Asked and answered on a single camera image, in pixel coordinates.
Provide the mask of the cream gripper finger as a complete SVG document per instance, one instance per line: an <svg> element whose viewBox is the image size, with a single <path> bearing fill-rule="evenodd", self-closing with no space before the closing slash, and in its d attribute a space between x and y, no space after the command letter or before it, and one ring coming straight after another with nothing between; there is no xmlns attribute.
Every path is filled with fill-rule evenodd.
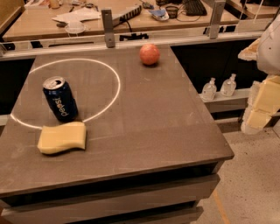
<svg viewBox="0 0 280 224"><path fill-rule="evenodd" d="M279 109L280 77L269 75L262 82L254 81L242 118L241 131L248 135L258 133Z"/></svg>
<svg viewBox="0 0 280 224"><path fill-rule="evenodd" d="M248 47L241 50L240 53L238 54L238 58L240 60L246 60L246 61L256 60L259 42L260 39L258 38L253 43L251 43Z"/></svg>

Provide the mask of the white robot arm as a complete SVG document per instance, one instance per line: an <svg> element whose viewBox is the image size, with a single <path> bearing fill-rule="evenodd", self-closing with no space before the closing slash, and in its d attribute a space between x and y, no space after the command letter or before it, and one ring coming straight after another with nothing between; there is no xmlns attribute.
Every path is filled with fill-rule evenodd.
<svg viewBox="0 0 280 224"><path fill-rule="evenodd" d="M262 82L253 82L242 118L241 131L256 134L280 109L280 15L260 38L240 51L238 58L255 60L257 68L268 75Z"/></svg>

